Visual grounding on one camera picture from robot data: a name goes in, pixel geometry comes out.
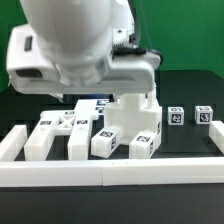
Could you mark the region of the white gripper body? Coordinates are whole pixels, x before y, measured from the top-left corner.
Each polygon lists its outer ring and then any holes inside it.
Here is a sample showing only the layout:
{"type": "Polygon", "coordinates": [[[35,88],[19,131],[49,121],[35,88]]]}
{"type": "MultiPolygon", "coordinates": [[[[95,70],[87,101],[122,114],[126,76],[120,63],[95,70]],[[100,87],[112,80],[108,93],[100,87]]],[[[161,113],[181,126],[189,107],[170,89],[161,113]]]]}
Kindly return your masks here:
{"type": "Polygon", "coordinates": [[[149,93],[155,89],[155,70],[162,62],[162,54],[154,49],[114,47],[99,86],[106,94],[149,93]]]}

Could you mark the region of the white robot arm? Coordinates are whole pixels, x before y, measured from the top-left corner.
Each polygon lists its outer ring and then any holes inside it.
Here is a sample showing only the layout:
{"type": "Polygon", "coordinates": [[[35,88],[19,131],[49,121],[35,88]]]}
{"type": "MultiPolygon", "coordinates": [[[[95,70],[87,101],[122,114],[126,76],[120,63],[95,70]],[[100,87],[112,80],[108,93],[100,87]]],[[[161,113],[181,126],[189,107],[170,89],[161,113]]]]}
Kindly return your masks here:
{"type": "Polygon", "coordinates": [[[133,0],[20,0],[6,69],[24,94],[127,94],[155,89],[162,56],[141,47],[133,0]]]}

